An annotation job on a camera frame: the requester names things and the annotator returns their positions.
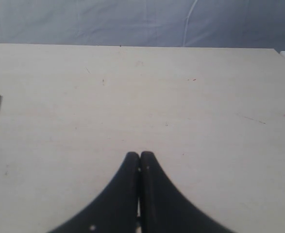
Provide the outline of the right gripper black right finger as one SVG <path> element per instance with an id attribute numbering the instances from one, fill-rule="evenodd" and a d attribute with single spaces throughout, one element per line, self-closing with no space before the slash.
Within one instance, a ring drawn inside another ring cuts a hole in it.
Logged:
<path id="1" fill-rule="evenodd" d="M 230 233 L 194 206 L 172 183 L 153 152 L 140 157 L 143 233 Z"/>

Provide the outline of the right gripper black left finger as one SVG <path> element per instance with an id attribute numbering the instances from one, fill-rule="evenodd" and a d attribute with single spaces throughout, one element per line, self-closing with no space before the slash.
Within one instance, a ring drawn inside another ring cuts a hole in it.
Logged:
<path id="1" fill-rule="evenodd" d="M 139 196 L 140 159 L 126 154 L 104 190 L 82 211 L 52 233 L 135 233 Z"/>

